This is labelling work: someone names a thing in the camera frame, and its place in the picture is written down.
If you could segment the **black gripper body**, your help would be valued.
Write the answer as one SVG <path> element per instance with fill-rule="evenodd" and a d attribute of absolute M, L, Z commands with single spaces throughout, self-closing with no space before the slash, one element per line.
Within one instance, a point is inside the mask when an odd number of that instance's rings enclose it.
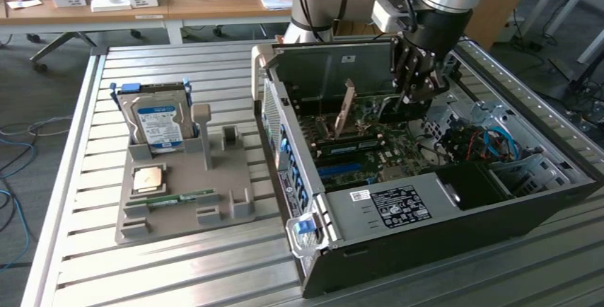
<path fill-rule="evenodd" d="M 432 52 L 436 57 L 444 57 L 464 34 L 473 10 L 449 13 L 427 8 L 415 10 L 415 14 L 416 30 L 404 33 L 405 40 L 416 47 Z"/>

